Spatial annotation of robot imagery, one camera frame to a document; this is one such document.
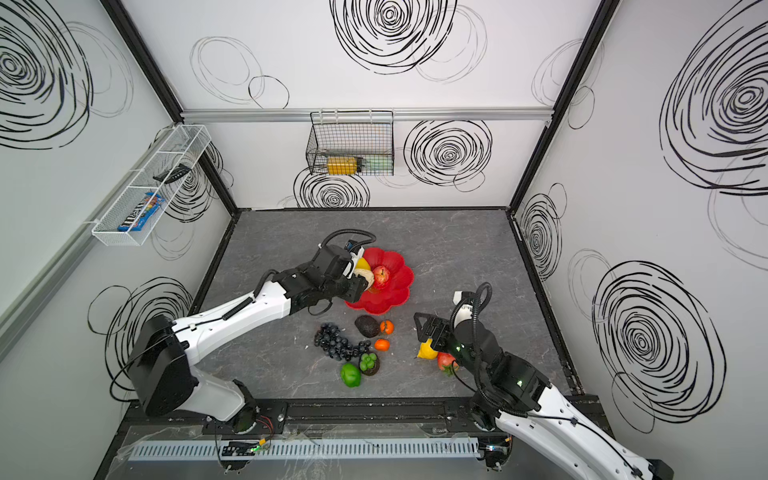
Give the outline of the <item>yellow fake lemon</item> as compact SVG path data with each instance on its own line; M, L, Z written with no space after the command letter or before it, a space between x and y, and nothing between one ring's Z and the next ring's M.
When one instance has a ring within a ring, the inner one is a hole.
M372 268L365 258L360 258L356 263L356 268L366 271L371 271Z

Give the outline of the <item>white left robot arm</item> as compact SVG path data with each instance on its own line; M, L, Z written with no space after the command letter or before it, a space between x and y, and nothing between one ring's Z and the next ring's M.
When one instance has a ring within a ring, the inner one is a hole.
M241 382L221 380L198 363L238 337L322 301L359 300L370 284L358 268L364 252L357 245L321 244L310 261L270 269L252 292L218 307L175 320L150 318L125 370L143 412L160 417L188 411L221 422L253 412L252 396Z

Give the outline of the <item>small yellow fake pear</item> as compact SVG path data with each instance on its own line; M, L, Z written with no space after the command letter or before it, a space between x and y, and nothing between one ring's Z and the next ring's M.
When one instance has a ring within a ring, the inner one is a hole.
M432 340L427 339L419 346L417 357L424 360L434 360L438 357L439 352L432 347Z

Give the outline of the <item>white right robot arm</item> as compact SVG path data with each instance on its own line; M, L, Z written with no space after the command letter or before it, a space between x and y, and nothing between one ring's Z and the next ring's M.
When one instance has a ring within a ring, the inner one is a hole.
M426 313L414 322L420 342L472 375L469 415L482 429L524 442L574 479L674 477L664 461L635 454L599 428L530 362L504 351L481 322Z

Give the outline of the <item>red fake apple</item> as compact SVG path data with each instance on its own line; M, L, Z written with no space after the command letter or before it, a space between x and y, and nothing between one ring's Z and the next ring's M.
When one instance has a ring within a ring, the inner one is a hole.
M389 283L391 272L387 267L379 265L372 270L372 273L374 277L375 288L384 288Z

